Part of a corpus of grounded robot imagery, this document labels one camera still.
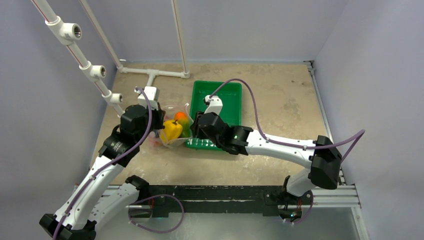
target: white wall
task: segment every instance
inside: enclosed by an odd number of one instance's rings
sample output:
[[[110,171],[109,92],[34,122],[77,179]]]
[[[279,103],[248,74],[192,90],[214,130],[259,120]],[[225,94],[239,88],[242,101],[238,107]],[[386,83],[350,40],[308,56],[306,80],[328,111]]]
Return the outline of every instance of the white wall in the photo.
[[[180,61],[171,0],[88,1],[115,48],[130,61]],[[315,59],[348,0],[179,0],[194,61]]]
[[[94,64],[115,66],[77,1],[49,1],[82,28]],[[106,103],[31,1],[0,7],[0,238],[48,239],[38,225],[88,170]]]
[[[424,1],[351,0],[316,58],[336,141],[367,132],[343,164],[371,239],[423,239]]]

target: beige work surface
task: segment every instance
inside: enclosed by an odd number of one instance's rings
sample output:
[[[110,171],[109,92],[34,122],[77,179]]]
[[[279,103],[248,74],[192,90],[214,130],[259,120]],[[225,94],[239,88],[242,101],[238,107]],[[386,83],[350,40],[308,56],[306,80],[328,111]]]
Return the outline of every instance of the beige work surface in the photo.
[[[130,68],[181,72],[180,64],[129,64]],[[190,64],[191,77],[158,76],[161,106],[190,103],[196,80],[223,82],[230,78],[245,80],[253,90],[259,122],[266,134],[293,139],[313,139],[325,135],[321,111],[311,77],[302,64]],[[137,104],[134,87],[144,87],[145,74],[118,73],[114,93],[124,96],[122,108]],[[96,150],[120,123],[108,107],[98,135]],[[257,129],[251,96],[242,88],[242,125]],[[151,185],[282,185],[287,175],[303,167],[273,157],[230,155],[222,151],[195,150],[179,146],[153,147],[147,142],[112,184],[120,185],[138,175]]]

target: green tray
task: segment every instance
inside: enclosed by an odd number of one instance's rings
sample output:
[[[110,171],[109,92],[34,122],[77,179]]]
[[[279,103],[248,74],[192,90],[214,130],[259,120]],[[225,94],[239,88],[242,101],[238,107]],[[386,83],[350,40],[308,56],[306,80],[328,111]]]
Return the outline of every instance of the green tray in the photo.
[[[203,99],[221,86],[219,81],[195,81],[191,96],[190,116],[196,117],[196,112],[204,112],[207,108]],[[219,116],[230,126],[242,124],[242,85],[230,82],[221,88],[216,95],[222,100],[222,110]],[[188,148],[220,150],[209,139],[192,138],[185,142]]]

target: wall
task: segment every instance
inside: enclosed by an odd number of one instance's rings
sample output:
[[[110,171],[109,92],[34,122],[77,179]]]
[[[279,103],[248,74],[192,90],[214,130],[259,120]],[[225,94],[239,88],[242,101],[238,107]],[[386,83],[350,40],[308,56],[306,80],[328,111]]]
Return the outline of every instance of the wall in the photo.
[[[49,2],[81,25],[78,45],[111,87],[116,67],[79,3]],[[0,236],[48,239],[38,221],[88,170],[106,103],[31,1],[3,2],[0,22]]]
[[[179,0],[192,61],[315,59],[348,0]],[[89,0],[118,57],[180,61],[170,0]]]
[[[371,239],[422,239],[424,2],[351,0],[316,58],[336,141],[365,128],[343,163]]]

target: clear plastic bag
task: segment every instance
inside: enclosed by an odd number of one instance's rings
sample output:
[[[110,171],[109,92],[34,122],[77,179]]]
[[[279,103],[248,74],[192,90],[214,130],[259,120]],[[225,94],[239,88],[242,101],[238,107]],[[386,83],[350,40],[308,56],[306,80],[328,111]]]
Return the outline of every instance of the clear plastic bag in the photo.
[[[186,103],[184,106],[176,106],[176,105],[167,105],[162,107],[162,110],[165,111],[165,116],[163,117],[163,121],[174,119],[174,116],[176,113],[183,112],[188,117],[189,126],[193,124],[193,119],[190,117],[189,111],[188,111],[189,104]],[[151,146],[158,147],[158,146],[165,146],[168,148],[175,148],[180,146],[181,144],[185,143],[187,140],[191,139],[193,137],[193,133],[190,130],[190,137],[179,137],[172,140],[166,140],[166,136],[163,138],[160,138],[159,136],[164,130],[157,130],[154,132],[151,132],[148,136],[148,141]]]

